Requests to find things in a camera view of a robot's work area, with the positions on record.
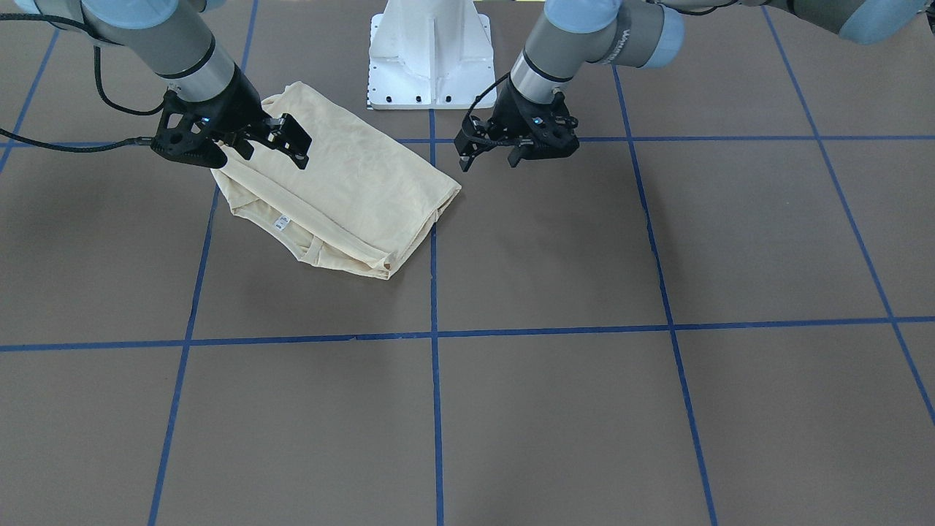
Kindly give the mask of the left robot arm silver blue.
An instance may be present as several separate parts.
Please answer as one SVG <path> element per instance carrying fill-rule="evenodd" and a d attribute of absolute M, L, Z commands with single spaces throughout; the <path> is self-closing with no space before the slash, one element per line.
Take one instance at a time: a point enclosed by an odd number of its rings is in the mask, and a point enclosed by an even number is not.
<path fill-rule="evenodd" d="M 454 138 L 464 171 L 482 154 L 508 149 L 508 163 L 566 159 L 580 146 L 565 90 L 584 64 L 661 69 L 680 53 L 687 16 L 729 1 L 547 1 L 507 74 L 488 87 L 493 113 L 468 110 Z"/>

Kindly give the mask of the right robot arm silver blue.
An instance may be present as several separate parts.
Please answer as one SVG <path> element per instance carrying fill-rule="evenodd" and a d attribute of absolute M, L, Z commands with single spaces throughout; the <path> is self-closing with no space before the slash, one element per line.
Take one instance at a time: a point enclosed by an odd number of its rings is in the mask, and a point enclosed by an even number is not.
<path fill-rule="evenodd" d="M 133 50 L 166 83 L 160 121 L 152 137 L 111 143 L 110 149 L 146 145 L 164 159 L 220 169 L 224 148 L 243 159 L 254 144 L 288 156 L 298 169 L 308 163 L 313 142 L 289 114 L 263 110 L 253 83 L 218 43 L 201 14 L 217 1 L 20 1 L 3 20 L 46 21 L 73 28 L 103 45 Z"/>

